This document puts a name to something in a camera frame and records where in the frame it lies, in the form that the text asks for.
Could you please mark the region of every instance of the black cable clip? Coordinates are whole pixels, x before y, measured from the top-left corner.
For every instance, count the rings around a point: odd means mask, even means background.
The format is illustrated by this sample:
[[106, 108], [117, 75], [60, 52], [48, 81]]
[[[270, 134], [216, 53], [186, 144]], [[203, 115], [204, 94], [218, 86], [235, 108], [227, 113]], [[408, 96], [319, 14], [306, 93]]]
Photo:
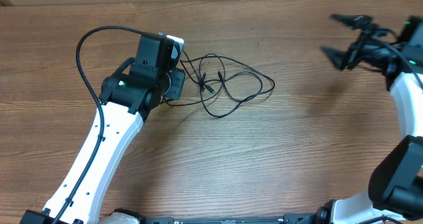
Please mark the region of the black cable clip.
[[100, 138], [100, 139], [101, 139], [101, 141], [105, 141], [105, 140], [106, 140], [106, 137], [104, 137], [104, 136], [102, 136], [102, 135], [100, 135], [100, 134], [99, 134], [97, 137], [98, 137], [98, 138]]

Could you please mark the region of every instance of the wooden table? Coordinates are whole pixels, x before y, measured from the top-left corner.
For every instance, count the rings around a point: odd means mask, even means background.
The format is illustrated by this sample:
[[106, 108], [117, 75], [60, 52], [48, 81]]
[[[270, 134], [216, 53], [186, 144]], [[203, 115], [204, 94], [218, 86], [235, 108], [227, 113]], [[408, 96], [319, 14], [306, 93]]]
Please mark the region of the wooden table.
[[[314, 212], [365, 190], [399, 142], [397, 113], [382, 76], [341, 73], [319, 51], [323, 44], [346, 48], [356, 36], [328, 16], [373, 15], [400, 30], [422, 9], [422, 0], [1, 7], [0, 222], [41, 211], [73, 164], [95, 115], [75, 47], [84, 33], [109, 24], [179, 36], [191, 57], [239, 59], [274, 78], [276, 88], [220, 120], [200, 105], [154, 109], [116, 171], [102, 215], [117, 207], [173, 217]], [[135, 55], [138, 40], [121, 31], [87, 40], [82, 64], [97, 93]], [[217, 77], [216, 61], [204, 68]], [[258, 83], [239, 78], [228, 85], [242, 97]], [[186, 81], [182, 97], [198, 100], [198, 88]], [[211, 110], [233, 105], [222, 93]]]

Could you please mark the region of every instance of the wire bundle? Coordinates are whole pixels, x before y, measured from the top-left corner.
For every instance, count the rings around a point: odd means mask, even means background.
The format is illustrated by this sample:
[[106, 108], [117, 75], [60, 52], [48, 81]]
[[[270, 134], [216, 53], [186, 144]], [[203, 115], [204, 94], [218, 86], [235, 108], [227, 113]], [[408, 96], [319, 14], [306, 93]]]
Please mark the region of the wire bundle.
[[[191, 103], [188, 103], [188, 104], [173, 104], [173, 103], [170, 103], [172, 100], [170, 100], [170, 99], [167, 100], [166, 98], [163, 98], [162, 99], [162, 102], [161, 102], [162, 104], [163, 103], [166, 103], [169, 106], [190, 106], [190, 105], [202, 103], [202, 105], [204, 107], [204, 110], [210, 116], [213, 116], [215, 118], [224, 118], [224, 117], [230, 115], [231, 113], [233, 113], [234, 111], [236, 111], [236, 109], [238, 109], [240, 107], [240, 105], [242, 105], [242, 103], [247, 102], [247, 101], [250, 101], [253, 98], [257, 97], [258, 95], [270, 93], [274, 89], [274, 87], [275, 87], [275, 81], [272, 78], [270, 78], [269, 76], [267, 76], [267, 75], [259, 72], [258, 70], [252, 68], [251, 66], [249, 66], [249, 65], [247, 65], [245, 63], [242, 63], [240, 61], [237, 61], [236, 59], [232, 59], [232, 58], [226, 57], [226, 56], [218, 56], [218, 55], [213, 54], [213, 53], [207, 54], [205, 56], [202, 56], [202, 57], [199, 57], [199, 58], [196, 58], [196, 59], [190, 59], [188, 57], [188, 55], [186, 54], [185, 51], [184, 51], [184, 54], [185, 54], [187, 60], [180, 60], [180, 64], [183, 66], [186, 74], [191, 79], [191, 81], [194, 82], [194, 83], [196, 83], [199, 86], [199, 88], [200, 88], [200, 101], [191, 102]], [[209, 59], [209, 58], [217, 58], [220, 61], [221, 65], [222, 65], [223, 74], [220, 71], [217, 72], [217, 75], [218, 75], [219, 79], [209, 79], [209, 80], [206, 80], [206, 73], [202, 73], [202, 71], [201, 71], [201, 66], [203, 64], [203, 61], [205, 59]], [[241, 72], [238, 72], [238, 73], [230, 76], [229, 78], [226, 78], [226, 68], [225, 68], [225, 64], [224, 64], [224, 62], [223, 62], [222, 59], [227, 59], [229, 61], [233, 61], [233, 62], [235, 62], [235, 63], [237, 63], [239, 65], [242, 65], [242, 66], [246, 67], [247, 69], [249, 69], [249, 71], [241, 71]], [[199, 64], [198, 64], [198, 72], [196, 71], [196, 69], [192, 65], [192, 63], [195, 62], [195, 61], [200, 61]], [[188, 72], [188, 70], [187, 70], [187, 68], [186, 68], [186, 66], [185, 66], [184, 63], [189, 63], [191, 65], [191, 68], [193, 69], [194, 74], [195, 74], [197, 80], [195, 80], [191, 76], [191, 74]], [[254, 76], [258, 80], [258, 82], [260, 82], [260, 88], [259, 88], [258, 92], [253, 93], [251, 95], [248, 95], [244, 99], [238, 99], [238, 98], [235, 98], [234, 96], [232, 96], [232, 94], [229, 92], [229, 90], [228, 90], [228, 88], [226, 86], [226, 82], [230, 81], [233, 78], [236, 78], [238, 76], [241, 76], [241, 75], [251, 75], [251, 76]], [[263, 87], [264, 87], [263, 80], [260, 78], [260, 76], [261, 77], [264, 77], [265, 79], [267, 79], [267, 80], [270, 81], [270, 83], [272, 84], [272, 86], [269, 89], [267, 89], [265, 91], [263, 90]], [[220, 84], [220, 87], [219, 87], [219, 89], [217, 90], [216, 93], [210, 87], [210, 85], [208, 85], [208, 83], [211, 83], [211, 82], [221, 83]], [[209, 98], [206, 98], [206, 99], [204, 99], [204, 91], [205, 91], [205, 89], [207, 89], [209, 92], [211, 92], [213, 94]], [[229, 96], [229, 98], [232, 101], [237, 102], [237, 105], [235, 105], [235, 107], [231, 111], [229, 111], [229, 112], [227, 112], [225, 114], [216, 115], [216, 114], [213, 114], [212, 112], [209, 111], [208, 107], [206, 106], [206, 104], [204, 102], [205, 101], [208, 101], [208, 100], [210, 100], [212, 98], [214, 98], [215, 96], [217, 96], [221, 92], [222, 89], [225, 90], [226, 94]]]

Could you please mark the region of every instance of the black cable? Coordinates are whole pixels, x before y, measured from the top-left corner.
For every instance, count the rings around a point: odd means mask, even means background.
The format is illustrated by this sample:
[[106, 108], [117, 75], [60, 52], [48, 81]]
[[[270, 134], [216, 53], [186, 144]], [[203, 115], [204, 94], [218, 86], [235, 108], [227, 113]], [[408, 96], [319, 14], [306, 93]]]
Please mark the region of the black cable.
[[358, 223], [358, 224], [372, 224], [372, 223], [375, 223], [377, 221], [382, 221], [382, 222], [392, 221], [395, 224], [402, 224], [400, 221], [397, 221], [397, 220], [393, 219], [392, 217], [388, 217], [388, 216], [385, 216], [385, 215], [382, 215], [380, 217], [375, 217], [375, 218], [369, 219], [367, 221], [362, 221], [361, 223]]
[[[188, 75], [188, 77], [191, 79], [191, 81], [199, 85], [199, 87], [200, 87], [200, 101], [191, 102], [191, 103], [188, 103], [188, 104], [171, 104], [170, 102], [172, 100], [170, 100], [170, 99], [169, 100], [166, 100], [165, 98], [163, 98], [161, 104], [162, 103], [166, 103], [169, 106], [190, 106], [190, 105], [202, 103], [202, 105], [204, 107], [204, 110], [209, 115], [211, 115], [211, 116], [213, 116], [215, 118], [224, 118], [224, 117], [230, 115], [231, 113], [233, 113], [234, 111], [236, 111], [236, 109], [238, 109], [242, 103], [247, 102], [247, 101], [250, 101], [253, 98], [255, 98], [256, 96], [258, 96], [258, 95], [269, 93], [275, 87], [275, 81], [272, 78], [270, 78], [269, 76], [267, 76], [267, 75], [259, 72], [258, 70], [252, 68], [251, 66], [249, 66], [249, 65], [247, 65], [245, 63], [242, 63], [240, 61], [237, 61], [236, 59], [232, 59], [232, 58], [226, 57], [226, 56], [218, 56], [218, 55], [213, 54], [213, 53], [207, 54], [205, 56], [202, 56], [202, 57], [199, 57], [199, 58], [196, 58], [196, 59], [190, 59], [188, 57], [188, 55], [186, 54], [186, 52], [184, 52], [184, 54], [185, 54], [187, 60], [186, 61], [180, 60], [180, 63], [182, 65], [182, 67], [184, 68], [184, 70], [185, 70], [186, 74]], [[209, 58], [217, 58], [220, 61], [221, 65], [222, 65], [223, 74], [220, 71], [217, 72], [217, 75], [219, 76], [219, 79], [210, 79], [210, 80], [207, 80], [206, 81], [205, 80], [206, 73], [201, 74], [202, 62], [203, 62], [204, 59], [209, 59]], [[232, 75], [232, 76], [230, 76], [229, 78], [226, 79], [226, 68], [225, 68], [225, 64], [222, 61], [222, 59], [228, 59], [230, 61], [233, 61], [235, 63], [238, 63], [239, 65], [242, 65], [242, 66], [250, 69], [250, 71], [238, 72], [238, 73], [236, 73], [236, 74], [234, 74], [234, 75]], [[198, 60], [200, 60], [200, 62], [198, 64], [198, 72], [197, 72], [196, 69], [194, 68], [194, 66], [192, 65], [192, 62], [198, 61]], [[186, 66], [184, 64], [184, 63], [187, 63], [187, 62], [191, 65], [191, 68], [194, 70], [195, 76], [197, 77], [197, 81], [188, 72], [188, 70], [187, 70], [187, 68], [186, 68]], [[237, 99], [234, 96], [232, 96], [232, 94], [227, 89], [226, 82], [230, 81], [231, 79], [233, 79], [235, 77], [241, 76], [241, 75], [252, 75], [252, 76], [254, 76], [258, 80], [258, 82], [260, 82], [260, 88], [259, 88], [258, 92], [253, 93], [251, 95], [248, 95], [244, 99]], [[266, 78], [267, 80], [269, 80], [271, 82], [272, 86], [271, 86], [270, 89], [268, 89], [266, 91], [262, 91], [263, 90], [263, 81], [262, 81], [262, 79], [260, 78], [259, 75], [262, 76], [262, 77], [264, 77], [264, 78]], [[219, 89], [217, 90], [217, 92], [214, 92], [214, 90], [207, 84], [209, 82], [220, 82], [221, 83]], [[235, 102], [238, 102], [238, 104], [231, 111], [229, 111], [229, 112], [227, 112], [227, 113], [225, 113], [223, 115], [215, 115], [215, 114], [211, 113], [208, 110], [208, 108], [207, 108], [207, 106], [206, 106], [206, 104], [204, 102], [205, 101], [208, 101], [208, 100], [210, 100], [212, 98], [214, 98], [215, 96], [217, 96], [220, 93], [220, 91], [222, 90], [222, 88], [225, 90], [225, 92], [229, 96], [229, 98], [231, 100], [235, 101]], [[203, 98], [203, 92], [204, 92], [205, 89], [207, 89], [209, 92], [214, 93], [214, 94], [211, 97], [209, 97], [207, 99], [204, 99]]]
[[90, 92], [91, 96], [93, 97], [95, 104], [97, 106], [98, 109], [98, 115], [100, 116], [100, 131], [98, 133], [98, 138], [97, 138], [97, 142], [94, 146], [94, 150], [93, 153], [91, 153], [90, 159], [87, 162], [87, 165], [85, 165], [84, 170], [82, 171], [80, 177], [78, 178], [78, 181], [75, 183], [75, 186], [73, 187], [71, 193], [69, 194], [69, 196], [66, 198], [64, 205], [61, 207], [59, 213], [56, 215], [56, 217], [54, 218], [54, 221], [52, 224], [57, 224], [58, 221], [60, 220], [60, 217], [65, 213], [66, 208], [69, 206], [69, 204], [72, 202], [72, 198], [74, 197], [74, 195], [76, 194], [79, 186], [81, 185], [85, 175], [87, 174], [88, 170], [90, 169], [91, 164], [94, 161], [95, 155], [97, 154], [98, 148], [100, 147], [101, 141], [103, 140], [103, 133], [104, 133], [104, 114], [103, 114], [103, 109], [101, 108], [101, 104], [100, 101], [97, 98], [97, 95], [95, 94], [93, 88], [91, 87], [90, 83], [88, 82], [88, 79], [85, 77], [84, 71], [82, 70], [81, 67], [81, 61], [79, 60], [79, 52], [81, 51], [81, 46], [82, 43], [85, 41], [85, 39], [87, 39], [91, 34], [94, 34], [95, 32], [101, 31], [101, 30], [106, 30], [106, 29], [118, 29], [118, 30], [125, 30], [128, 32], [134, 32], [134, 33], [138, 33], [138, 34], [143, 34], [142, 31], [138, 31], [132, 28], [126, 28], [123, 26], [102, 26], [96, 29], [93, 29], [89, 32], [87, 32], [79, 41], [78, 46], [77, 46], [77, 51], [76, 51], [76, 61], [77, 61], [77, 67], [78, 67], [78, 71], [79, 74], [81, 75], [82, 80], [84, 81], [85, 85], [88, 88], [88, 91]]
[[394, 30], [391, 30], [389, 28], [379, 28], [379, 30], [384, 30], [385, 32], [391, 33], [392, 36], [395, 38], [395, 41], [398, 42], [399, 37], [398, 37], [398, 34], [394, 32]]
[[407, 58], [405, 58], [405, 56], [400, 52], [400, 51], [398, 51], [398, 49], [396, 48], [396, 47], [394, 47], [394, 46], [392, 46], [391, 44], [389, 44], [389, 43], [387, 43], [387, 42], [384, 42], [384, 41], [381, 41], [381, 40], [378, 40], [378, 39], [372, 39], [374, 42], [376, 42], [376, 43], [378, 43], [379, 45], [381, 45], [381, 46], [384, 46], [384, 47], [386, 47], [387, 49], [389, 49], [389, 50], [391, 50], [393, 53], [395, 53], [397, 56], [399, 56], [400, 57], [400, 59], [405, 63], [405, 65], [408, 67], [408, 69], [411, 71], [411, 73], [416, 77], [416, 80], [417, 80], [417, 82], [418, 82], [418, 84], [420, 85], [420, 87], [422, 88], [422, 90], [423, 90], [423, 83], [422, 83], [422, 81], [420, 80], [420, 78], [419, 78], [419, 76], [417, 75], [417, 73], [416, 73], [416, 71], [412, 68], [412, 66], [411, 66], [411, 64], [410, 64], [410, 62], [407, 60]]

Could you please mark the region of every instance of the cable connector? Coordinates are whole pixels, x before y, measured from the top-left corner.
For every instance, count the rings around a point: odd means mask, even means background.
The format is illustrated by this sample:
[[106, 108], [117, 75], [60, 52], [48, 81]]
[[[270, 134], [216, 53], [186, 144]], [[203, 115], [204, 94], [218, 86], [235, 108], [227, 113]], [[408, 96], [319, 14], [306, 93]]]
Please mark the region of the cable connector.
[[219, 76], [220, 81], [223, 82], [223, 75], [220, 71], [217, 72], [217, 76]]
[[203, 74], [202, 78], [198, 81], [198, 84], [200, 85], [200, 89], [202, 92], [204, 92], [204, 79], [206, 79], [206, 73]]
[[214, 89], [213, 89], [213, 88], [211, 88], [209, 85], [204, 84], [204, 86], [205, 86], [205, 88], [206, 88], [209, 92], [214, 93]]

